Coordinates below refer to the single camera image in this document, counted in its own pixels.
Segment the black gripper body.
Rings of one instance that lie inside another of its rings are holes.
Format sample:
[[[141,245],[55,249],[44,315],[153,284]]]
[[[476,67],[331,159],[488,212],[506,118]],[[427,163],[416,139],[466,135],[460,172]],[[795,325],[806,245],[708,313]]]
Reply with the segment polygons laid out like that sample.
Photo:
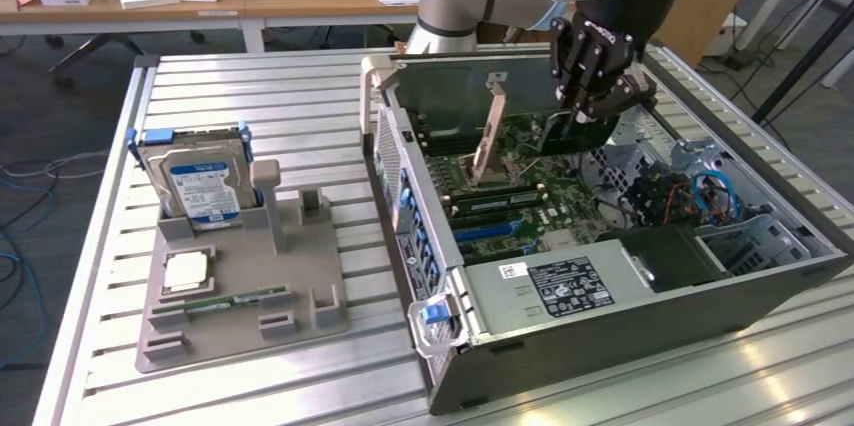
[[[616,78],[642,56],[675,0],[586,0],[578,3],[574,26],[602,47],[603,77]]]

